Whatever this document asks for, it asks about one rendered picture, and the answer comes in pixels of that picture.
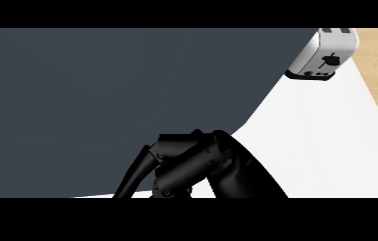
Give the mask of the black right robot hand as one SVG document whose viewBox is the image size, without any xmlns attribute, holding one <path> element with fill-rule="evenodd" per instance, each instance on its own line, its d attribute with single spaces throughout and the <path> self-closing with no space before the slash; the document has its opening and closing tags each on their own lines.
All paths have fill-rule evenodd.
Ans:
<svg viewBox="0 0 378 241">
<path fill-rule="evenodd" d="M 221 130 L 161 134 L 136 156 L 115 198 L 133 196 L 151 172 L 155 172 L 152 198 L 189 198 L 192 187 L 204 179 L 217 198 L 286 198 L 263 164 Z"/>
</svg>

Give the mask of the dark grey cabinet door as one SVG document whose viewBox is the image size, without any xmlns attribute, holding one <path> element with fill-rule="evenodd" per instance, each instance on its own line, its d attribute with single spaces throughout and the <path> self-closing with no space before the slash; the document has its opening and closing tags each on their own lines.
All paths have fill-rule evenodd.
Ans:
<svg viewBox="0 0 378 241">
<path fill-rule="evenodd" d="M 235 132 L 311 28 L 0 28 L 0 198 L 115 191 L 162 133 Z"/>
</svg>

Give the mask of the white toaster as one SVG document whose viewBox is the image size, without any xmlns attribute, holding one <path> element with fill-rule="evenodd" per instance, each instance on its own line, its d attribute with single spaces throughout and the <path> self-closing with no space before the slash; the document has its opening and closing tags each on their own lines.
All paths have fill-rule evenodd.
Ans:
<svg viewBox="0 0 378 241">
<path fill-rule="evenodd" d="M 351 58 L 359 44 L 354 28 L 320 28 L 291 63 L 285 76 L 297 80 L 328 81 Z"/>
</svg>

